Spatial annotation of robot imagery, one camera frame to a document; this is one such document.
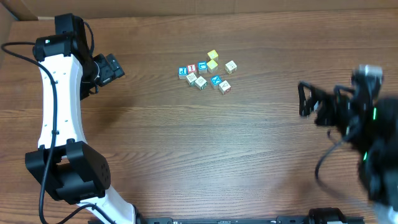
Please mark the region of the blue X letter block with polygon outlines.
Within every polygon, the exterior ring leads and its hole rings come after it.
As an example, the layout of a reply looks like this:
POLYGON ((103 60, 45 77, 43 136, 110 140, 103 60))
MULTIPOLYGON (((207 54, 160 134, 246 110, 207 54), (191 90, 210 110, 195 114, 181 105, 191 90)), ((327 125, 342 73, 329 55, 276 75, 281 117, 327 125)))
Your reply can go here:
POLYGON ((218 85, 222 82, 222 79, 219 75, 215 75, 215 76, 211 77, 210 81, 211 81, 212 87, 214 89, 217 89, 218 85))

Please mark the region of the wooden block red side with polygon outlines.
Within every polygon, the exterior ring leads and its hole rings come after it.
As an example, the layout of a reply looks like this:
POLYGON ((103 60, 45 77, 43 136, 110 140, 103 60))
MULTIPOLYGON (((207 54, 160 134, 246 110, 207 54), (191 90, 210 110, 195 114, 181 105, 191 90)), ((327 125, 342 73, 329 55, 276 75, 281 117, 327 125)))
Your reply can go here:
POLYGON ((218 85, 218 88, 219 88, 220 92, 221 92, 223 95, 225 95, 225 94, 227 94, 227 93, 229 93, 229 92, 231 91, 231 85, 228 83, 227 80, 221 82, 221 83, 218 85))

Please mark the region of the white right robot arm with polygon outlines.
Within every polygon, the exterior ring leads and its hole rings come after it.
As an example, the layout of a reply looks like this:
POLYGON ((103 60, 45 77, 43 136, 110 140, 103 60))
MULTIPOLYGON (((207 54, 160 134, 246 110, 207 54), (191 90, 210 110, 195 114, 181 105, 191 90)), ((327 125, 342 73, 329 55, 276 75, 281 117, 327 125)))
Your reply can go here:
POLYGON ((328 194, 355 199, 327 186, 319 178, 323 161, 344 143, 358 151, 359 179, 368 192, 379 223, 397 223, 397 98, 380 98, 382 68, 359 65, 351 86, 336 85, 328 93, 307 82, 298 83, 299 114, 317 113, 317 126, 335 127, 341 139, 333 143, 315 168, 315 180, 328 194))

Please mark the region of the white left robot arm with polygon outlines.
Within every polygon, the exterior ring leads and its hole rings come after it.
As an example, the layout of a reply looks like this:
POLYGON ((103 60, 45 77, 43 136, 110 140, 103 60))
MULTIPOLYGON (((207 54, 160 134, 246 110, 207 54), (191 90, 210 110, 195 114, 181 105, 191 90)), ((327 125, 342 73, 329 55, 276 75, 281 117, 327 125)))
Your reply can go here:
POLYGON ((135 207, 111 185, 107 160, 86 141, 81 101, 124 75, 113 55, 93 55, 90 28, 73 14, 55 17, 55 34, 36 40, 33 53, 43 84, 38 149, 25 166, 41 194, 87 209, 103 223, 135 223, 135 207))

